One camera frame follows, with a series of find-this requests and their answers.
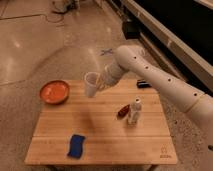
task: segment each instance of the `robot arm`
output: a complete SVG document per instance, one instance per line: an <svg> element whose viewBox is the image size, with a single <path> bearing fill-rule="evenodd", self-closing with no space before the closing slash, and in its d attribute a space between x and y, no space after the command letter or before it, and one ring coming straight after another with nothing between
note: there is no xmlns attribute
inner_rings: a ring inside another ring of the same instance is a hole
<svg viewBox="0 0 213 171"><path fill-rule="evenodd" d="M145 51L140 46L118 47L115 60L104 68L97 81L98 89L101 91L105 87L116 85L128 71L143 77L206 134L202 170L213 170L213 151L209 150L213 145L213 98L151 65L143 58L144 54Z"/></svg>

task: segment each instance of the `sponge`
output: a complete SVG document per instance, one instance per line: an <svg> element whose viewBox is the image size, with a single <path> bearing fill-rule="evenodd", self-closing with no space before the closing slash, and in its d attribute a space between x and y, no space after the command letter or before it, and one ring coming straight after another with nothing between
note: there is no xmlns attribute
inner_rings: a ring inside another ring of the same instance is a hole
<svg viewBox="0 0 213 171"><path fill-rule="evenodd" d="M83 153L84 139L84 136L73 135L70 140L70 150L67 155L79 159Z"/></svg>

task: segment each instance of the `bottle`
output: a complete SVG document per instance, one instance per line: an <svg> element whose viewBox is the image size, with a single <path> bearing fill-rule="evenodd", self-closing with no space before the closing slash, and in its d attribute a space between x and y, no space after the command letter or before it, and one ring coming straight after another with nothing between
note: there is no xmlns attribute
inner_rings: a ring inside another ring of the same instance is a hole
<svg viewBox="0 0 213 171"><path fill-rule="evenodd" d="M127 123L130 125L136 124L141 113L141 99L136 98L134 102L130 104L130 111L127 118Z"/></svg>

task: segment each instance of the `speckled floor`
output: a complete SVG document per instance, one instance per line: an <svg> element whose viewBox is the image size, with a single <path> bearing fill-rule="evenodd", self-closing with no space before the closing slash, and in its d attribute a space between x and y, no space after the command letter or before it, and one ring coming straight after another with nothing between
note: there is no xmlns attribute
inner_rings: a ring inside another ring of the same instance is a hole
<svg viewBox="0 0 213 171"><path fill-rule="evenodd" d="M0 19L23 15L49 14L48 0L2 0ZM100 71L113 54L103 49L122 44L140 44L125 40L121 21L104 3L81 1L81 9L64 15L60 22L48 22L44 15L0 20L0 171L47 171L44 167L24 165L24 159L41 111L38 92L53 79L82 79L88 71ZM152 64L155 61L147 52ZM129 73L125 78L137 78ZM199 130L167 100L161 98L179 162L156 170L194 171L202 153ZM74 166L73 171L142 171L142 166Z"/></svg>

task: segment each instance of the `orange plate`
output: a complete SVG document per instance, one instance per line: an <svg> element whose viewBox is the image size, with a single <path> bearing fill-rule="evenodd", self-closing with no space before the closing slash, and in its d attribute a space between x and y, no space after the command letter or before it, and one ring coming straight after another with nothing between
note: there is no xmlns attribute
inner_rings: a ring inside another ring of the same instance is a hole
<svg viewBox="0 0 213 171"><path fill-rule="evenodd" d="M68 98L69 90L69 85L65 81L50 81L40 90L40 97L48 104L59 104Z"/></svg>

